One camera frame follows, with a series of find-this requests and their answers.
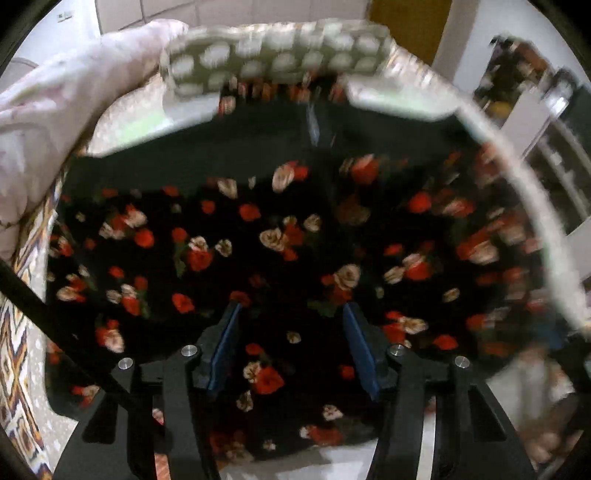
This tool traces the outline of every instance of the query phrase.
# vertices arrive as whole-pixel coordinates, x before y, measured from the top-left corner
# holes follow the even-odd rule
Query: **white fabric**
[[[58,55],[0,95],[0,258],[15,251],[19,221],[44,198],[81,133],[158,65],[188,26],[157,20]]]

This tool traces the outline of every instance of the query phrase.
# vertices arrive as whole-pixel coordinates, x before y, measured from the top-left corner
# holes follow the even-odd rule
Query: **fabric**
[[[72,164],[47,303],[111,368],[172,353],[241,302],[235,367],[207,416],[221,464],[376,436],[347,301],[391,342],[490,374],[556,328],[519,198],[456,118],[358,110],[324,81],[238,84],[220,111]],[[46,379],[68,416],[98,390],[53,344]]]
[[[9,261],[19,222],[41,202],[84,130],[136,87],[170,40],[176,20],[109,34],[59,55],[0,95],[0,258]]]
[[[296,83],[311,70],[373,75],[394,44],[387,27],[361,20],[199,27],[168,46],[160,73],[180,96],[218,92],[232,77]]]

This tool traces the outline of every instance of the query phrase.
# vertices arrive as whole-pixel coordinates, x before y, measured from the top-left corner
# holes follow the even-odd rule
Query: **tiled wall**
[[[368,0],[96,0],[101,32],[175,18],[191,27],[365,18]]]

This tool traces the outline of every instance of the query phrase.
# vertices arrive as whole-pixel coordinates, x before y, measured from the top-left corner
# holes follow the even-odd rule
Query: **wooden door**
[[[386,25],[396,43],[431,65],[452,0],[373,0],[370,20]]]

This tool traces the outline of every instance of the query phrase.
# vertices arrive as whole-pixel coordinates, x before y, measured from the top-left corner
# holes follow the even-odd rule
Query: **gray dotted fabric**
[[[168,88],[193,96],[233,77],[295,83],[309,71],[373,75],[394,46],[387,27],[361,20],[200,27],[163,51],[160,73]]]

